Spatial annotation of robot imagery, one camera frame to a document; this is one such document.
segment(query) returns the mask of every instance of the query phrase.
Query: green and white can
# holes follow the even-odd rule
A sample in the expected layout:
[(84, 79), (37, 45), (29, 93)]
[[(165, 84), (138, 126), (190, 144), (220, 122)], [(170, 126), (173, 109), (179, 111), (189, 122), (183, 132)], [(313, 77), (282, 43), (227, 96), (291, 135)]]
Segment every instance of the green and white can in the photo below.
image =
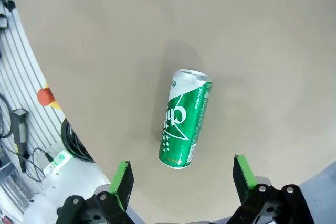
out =
[(184, 168), (193, 158), (212, 82), (204, 73), (180, 69), (173, 76), (159, 150), (171, 168)]

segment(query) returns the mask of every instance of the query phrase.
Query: table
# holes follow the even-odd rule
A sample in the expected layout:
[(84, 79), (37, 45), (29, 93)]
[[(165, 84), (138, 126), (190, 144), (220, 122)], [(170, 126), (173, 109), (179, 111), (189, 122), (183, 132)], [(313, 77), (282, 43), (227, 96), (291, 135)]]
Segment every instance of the table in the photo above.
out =
[[(233, 157), (278, 188), (336, 152), (335, 0), (15, 0), (66, 117), (107, 177), (130, 160), (146, 223), (216, 220), (239, 205)], [(158, 149), (172, 74), (213, 79), (190, 167)]]

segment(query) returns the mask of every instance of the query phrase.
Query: grooved metal plate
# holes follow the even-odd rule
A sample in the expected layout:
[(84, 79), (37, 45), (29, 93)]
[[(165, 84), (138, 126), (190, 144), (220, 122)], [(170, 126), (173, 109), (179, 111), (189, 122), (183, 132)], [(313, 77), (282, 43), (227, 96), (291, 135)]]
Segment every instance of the grooved metal plate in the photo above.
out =
[[(43, 107), (37, 101), (37, 92), (45, 87), (46, 80), (31, 50), (17, 9), (10, 13), (0, 5), (0, 13), (4, 13), (8, 18), (8, 28), (0, 31), (0, 52), (2, 53), (0, 92), (7, 98), (12, 109), (23, 108), (29, 112), (27, 118), (28, 150), (31, 154), (36, 147), (46, 149), (61, 141), (60, 128), (64, 114), (49, 106)], [(0, 106), (3, 111), (5, 132), (8, 132), (9, 114), (2, 101)], [(15, 151), (13, 136), (3, 140), (3, 143)], [(20, 170), (17, 156), (6, 152)], [(30, 176), (36, 177), (34, 167), (29, 163), (27, 163), (27, 172)], [(31, 180), (26, 175), (23, 175), (23, 178), (35, 193), (41, 189), (40, 183)]]

